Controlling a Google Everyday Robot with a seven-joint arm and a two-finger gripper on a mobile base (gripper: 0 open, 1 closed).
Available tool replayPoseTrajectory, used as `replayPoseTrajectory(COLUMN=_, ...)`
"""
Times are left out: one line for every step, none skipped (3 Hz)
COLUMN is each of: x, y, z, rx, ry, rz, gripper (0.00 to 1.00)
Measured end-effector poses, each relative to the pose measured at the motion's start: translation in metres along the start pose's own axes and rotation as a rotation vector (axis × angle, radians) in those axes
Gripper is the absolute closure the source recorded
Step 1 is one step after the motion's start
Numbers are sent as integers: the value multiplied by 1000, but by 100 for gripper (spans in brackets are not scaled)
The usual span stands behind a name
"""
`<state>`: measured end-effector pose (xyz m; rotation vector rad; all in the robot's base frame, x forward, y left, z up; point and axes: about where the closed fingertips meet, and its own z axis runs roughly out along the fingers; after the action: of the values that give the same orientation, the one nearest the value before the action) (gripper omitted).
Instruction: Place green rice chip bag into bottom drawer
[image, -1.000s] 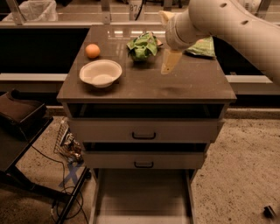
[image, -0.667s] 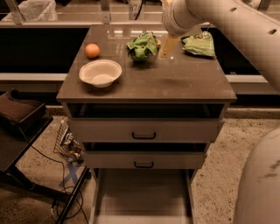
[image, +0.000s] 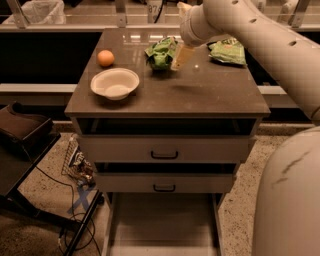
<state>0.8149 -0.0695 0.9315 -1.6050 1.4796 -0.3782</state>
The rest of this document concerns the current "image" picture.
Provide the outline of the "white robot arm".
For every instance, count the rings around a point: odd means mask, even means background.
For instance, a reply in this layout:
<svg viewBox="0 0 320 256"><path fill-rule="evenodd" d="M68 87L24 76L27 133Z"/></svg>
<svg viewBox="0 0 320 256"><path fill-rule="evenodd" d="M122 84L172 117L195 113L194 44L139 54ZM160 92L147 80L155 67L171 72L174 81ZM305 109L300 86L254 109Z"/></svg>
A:
<svg viewBox="0 0 320 256"><path fill-rule="evenodd" d="M269 157L261 176L252 256L320 256L320 47L261 13L251 0L203 0L178 5L185 47L215 36L235 37L276 81L258 90L271 108L297 108L314 124L293 135Z"/></svg>

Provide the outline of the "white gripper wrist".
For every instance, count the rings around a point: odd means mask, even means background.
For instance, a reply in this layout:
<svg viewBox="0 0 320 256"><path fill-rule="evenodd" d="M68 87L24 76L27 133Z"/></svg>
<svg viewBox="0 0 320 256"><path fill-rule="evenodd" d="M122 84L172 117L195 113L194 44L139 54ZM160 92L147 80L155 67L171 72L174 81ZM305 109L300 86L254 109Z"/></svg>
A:
<svg viewBox="0 0 320 256"><path fill-rule="evenodd" d="M177 8L179 18L182 19L180 35L186 45L179 44L177 46L171 63L173 71L178 71L190 60L194 53L193 47L205 44L213 37L222 34L220 30L209 23L203 4L191 6L184 2L178 2Z"/></svg>

